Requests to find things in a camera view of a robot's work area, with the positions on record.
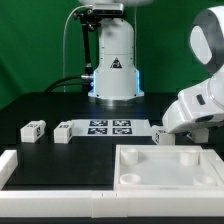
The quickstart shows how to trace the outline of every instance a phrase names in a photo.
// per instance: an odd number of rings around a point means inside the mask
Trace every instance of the cable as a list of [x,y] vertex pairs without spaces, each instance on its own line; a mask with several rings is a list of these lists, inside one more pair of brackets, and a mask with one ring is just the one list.
[[65,56],[65,45],[66,45],[66,34],[67,34],[67,29],[68,29],[68,22],[70,20],[70,18],[72,17],[72,15],[79,9],[82,9],[82,8],[91,8],[92,5],[84,5],[84,6],[79,6],[77,8],[75,8],[74,10],[72,10],[72,12],[69,14],[67,20],[66,20],[66,23],[65,23],[65,28],[64,28],[64,34],[63,34],[63,78],[66,77],[65,75],[65,62],[66,62],[66,56]]
[[81,79],[81,76],[70,76],[70,77],[67,77],[67,78],[59,79],[58,81],[52,83],[47,89],[45,89],[44,92],[49,92],[49,90],[51,90],[54,86],[56,86],[60,83],[69,81],[69,80],[74,80],[74,79]]
[[138,68],[138,66],[137,66],[137,33],[138,33],[137,12],[138,12],[138,9],[137,9],[137,7],[135,7],[135,9],[134,9],[134,18],[135,18],[135,48],[134,48],[134,51],[135,51],[135,66],[136,66],[136,68]]
[[58,88],[58,87],[65,87],[65,86],[81,86],[82,84],[80,83],[64,83],[64,84],[58,84],[56,86],[53,86],[51,89],[49,89],[48,92],[52,92],[54,89]]

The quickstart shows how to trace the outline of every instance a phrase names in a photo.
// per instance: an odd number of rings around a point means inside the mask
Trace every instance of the black cable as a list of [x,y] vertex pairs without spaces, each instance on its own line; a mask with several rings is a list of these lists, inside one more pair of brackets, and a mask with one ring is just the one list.
[[74,80],[74,79],[81,79],[81,76],[69,76],[67,78],[59,79],[58,81],[52,83],[47,89],[45,89],[44,92],[49,92],[50,89],[52,89],[54,86],[56,86],[59,83],[63,83],[63,82]]
[[87,24],[82,25],[82,33],[83,33],[85,62],[86,62],[86,65],[91,65],[89,34],[88,34],[89,31],[88,31],[88,28],[87,28]]
[[52,92],[54,89],[58,88],[58,87],[65,87],[65,86],[81,86],[82,84],[80,83],[64,83],[64,84],[58,84],[53,86],[51,89],[49,89],[48,92]]

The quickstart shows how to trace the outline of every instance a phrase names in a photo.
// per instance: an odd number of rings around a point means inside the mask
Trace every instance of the white plastic tray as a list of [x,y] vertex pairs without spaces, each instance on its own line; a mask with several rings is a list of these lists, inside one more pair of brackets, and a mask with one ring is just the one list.
[[118,145],[114,190],[224,189],[217,164],[215,151],[199,146]]

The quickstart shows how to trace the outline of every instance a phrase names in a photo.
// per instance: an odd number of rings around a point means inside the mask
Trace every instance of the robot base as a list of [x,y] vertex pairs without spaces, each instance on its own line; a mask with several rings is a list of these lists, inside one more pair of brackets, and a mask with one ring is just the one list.
[[136,96],[135,98],[127,99],[127,100],[109,100],[109,99],[101,99],[98,97],[89,96],[89,102],[100,104],[100,105],[105,105],[105,106],[111,106],[111,107],[113,107],[113,106],[128,106],[128,105],[143,103],[144,95]]

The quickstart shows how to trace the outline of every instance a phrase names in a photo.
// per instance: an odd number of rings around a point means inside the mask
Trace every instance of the warning label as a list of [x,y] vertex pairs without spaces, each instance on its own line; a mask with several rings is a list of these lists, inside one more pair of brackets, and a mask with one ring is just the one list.
[[122,68],[121,63],[118,58],[115,58],[113,64],[110,66],[110,68]]

